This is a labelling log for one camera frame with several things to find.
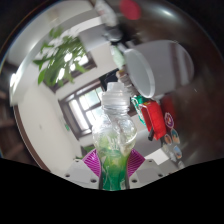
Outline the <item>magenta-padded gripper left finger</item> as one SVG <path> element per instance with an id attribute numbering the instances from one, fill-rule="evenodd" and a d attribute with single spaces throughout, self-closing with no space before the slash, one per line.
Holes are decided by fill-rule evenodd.
<path id="1" fill-rule="evenodd" d="M 101 163 L 95 149 L 91 150 L 83 159 L 75 159 L 64 178 L 81 187 L 98 189 L 101 179 Z"/>

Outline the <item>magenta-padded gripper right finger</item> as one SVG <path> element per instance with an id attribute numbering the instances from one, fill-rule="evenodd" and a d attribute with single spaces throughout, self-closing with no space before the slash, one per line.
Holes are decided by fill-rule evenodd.
<path id="1" fill-rule="evenodd" d="M 127 161 L 127 177 L 130 189 L 146 186 L 163 176 L 164 173 L 153 159 L 145 159 L 135 149 L 131 151 Z"/>

